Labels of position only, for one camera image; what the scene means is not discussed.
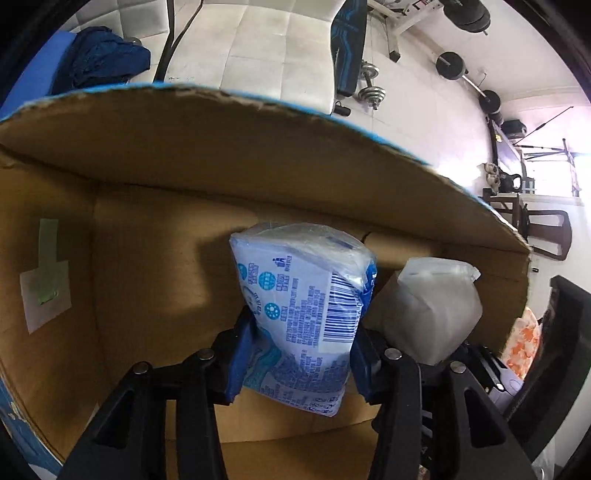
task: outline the silver rivet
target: silver rivet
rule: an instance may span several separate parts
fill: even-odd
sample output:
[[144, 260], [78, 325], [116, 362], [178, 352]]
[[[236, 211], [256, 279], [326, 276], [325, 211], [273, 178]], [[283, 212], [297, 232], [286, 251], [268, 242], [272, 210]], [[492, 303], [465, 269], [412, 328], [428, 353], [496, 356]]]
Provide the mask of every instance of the silver rivet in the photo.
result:
[[402, 352], [397, 348], [386, 348], [384, 355], [390, 360], [400, 360], [402, 358]]
[[150, 364], [148, 362], [140, 362], [134, 365], [134, 374], [136, 375], [143, 375], [150, 369]]
[[466, 371], [466, 365], [464, 365], [462, 362], [452, 362], [451, 364], [449, 364], [450, 368], [452, 369], [452, 371], [454, 371], [457, 374], [462, 374]]
[[201, 350], [199, 350], [197, 352], [197, 356], [201, 360], [211, 360], [214, 355], [215, 355], [215, 352], [210, 348], [202, 348]]

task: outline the cardboard box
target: cardboard box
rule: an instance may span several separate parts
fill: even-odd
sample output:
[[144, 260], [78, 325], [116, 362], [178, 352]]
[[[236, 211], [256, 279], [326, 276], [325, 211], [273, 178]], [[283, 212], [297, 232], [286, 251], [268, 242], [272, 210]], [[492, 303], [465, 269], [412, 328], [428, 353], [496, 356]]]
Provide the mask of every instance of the cardboard box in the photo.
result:
[[[382, 283], [411, 256], [470, 262], [484, 310], [471, 338], [497, 351], [525, 305], [529, 249], [499, 215], [331, 117], [197, 88], [96, 90], [25, 107], [0, 145], [3, 414], [60, 461], [132, 364], [180, 362], [233, 325], [228, 239], [257, 222], [364, 239]], [[40, 268], [41, 219], [59, 221], [72, 306], [29, 333], [19, 279]], [[376, 410], [359, 395], [332, 419], [248, 390], [216, 411], [232, 479], [367, 476]]]

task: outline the tufted leather cushion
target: tufted leather cushion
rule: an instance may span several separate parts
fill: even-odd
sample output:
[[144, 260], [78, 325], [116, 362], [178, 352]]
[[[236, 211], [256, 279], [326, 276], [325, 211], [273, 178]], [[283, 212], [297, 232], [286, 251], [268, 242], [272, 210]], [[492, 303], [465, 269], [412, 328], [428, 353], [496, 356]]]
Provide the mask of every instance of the tufted leather cushion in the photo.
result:
[[173, 54], [166, 79], [331, 113], [330, 27], [343, 2], [205, 0]]
[[86, 27], [108, 27], [120, 37], [137, 37], [150, 53], [151, 67], [132, 82], [151, 82], [168, 37], [167, 0], [90, 0], [61, 28], [78, 33]]

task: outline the tiled floor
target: tiled floor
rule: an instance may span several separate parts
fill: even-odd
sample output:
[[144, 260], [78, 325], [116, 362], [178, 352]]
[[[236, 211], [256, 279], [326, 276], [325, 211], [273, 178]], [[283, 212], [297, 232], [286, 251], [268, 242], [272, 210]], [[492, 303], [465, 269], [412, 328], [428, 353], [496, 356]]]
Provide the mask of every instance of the tiled floor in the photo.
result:
[[[176, 0], [176, 35], [199, 3]], [[341, 99], [352, 111], [340, 119], [391, 141], [472, 193], [481, 194], [486, 182], [479, 166], [489, 161], [491, 146], [475, 92], [462, 80], [440, 77], [434, 54], [425, 51], [411, 32], [399, 39], [399, 48], [402, 56], [394, 63], [388, 58], [384, 24], [377, 17], [368, 19], [363, 57], [379, 67], [374, 84], [386, 89], [386, 99], [377, 111], [355, 96]], [[358, 89], [364, 86], [365, 82], [359, 82]]]

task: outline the blue and white package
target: blue and white package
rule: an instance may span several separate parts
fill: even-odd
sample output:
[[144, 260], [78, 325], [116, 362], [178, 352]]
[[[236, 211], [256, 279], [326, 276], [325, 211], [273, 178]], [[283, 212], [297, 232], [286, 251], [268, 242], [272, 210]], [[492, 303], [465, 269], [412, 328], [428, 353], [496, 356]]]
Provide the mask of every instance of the blue and white package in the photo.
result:
[[244, 386], [302, 410], [337, 413], [375, 256], [324, 225], [255, 225], [230, 238], [259, 335]]

